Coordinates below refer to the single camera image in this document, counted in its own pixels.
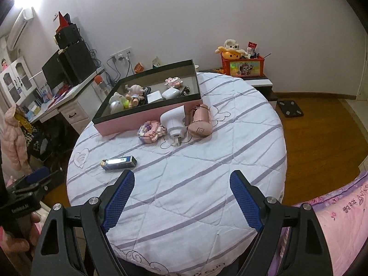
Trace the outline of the person's left hand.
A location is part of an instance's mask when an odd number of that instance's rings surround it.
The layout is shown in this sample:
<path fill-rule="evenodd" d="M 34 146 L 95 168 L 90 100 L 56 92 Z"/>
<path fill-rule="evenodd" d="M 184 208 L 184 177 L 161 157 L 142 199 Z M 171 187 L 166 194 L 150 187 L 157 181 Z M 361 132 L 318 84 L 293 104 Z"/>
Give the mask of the person's left hand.
<path fill-rule="evenodd" d="M 22 253 L 30 251 L 31 256 L 34 255 L 40 236 L 37 228 L 37 224 L 40 223 L 40 215 L 38 213 L 32 213 L 30 215 L 30 221 L 32 227 L 29 231 L 28 238 L 16 238 L 14 235 L 7 234 L 6 232 L 2 235 L 1 248 L 13 265 L 23 261 L 20 257 Z"/>

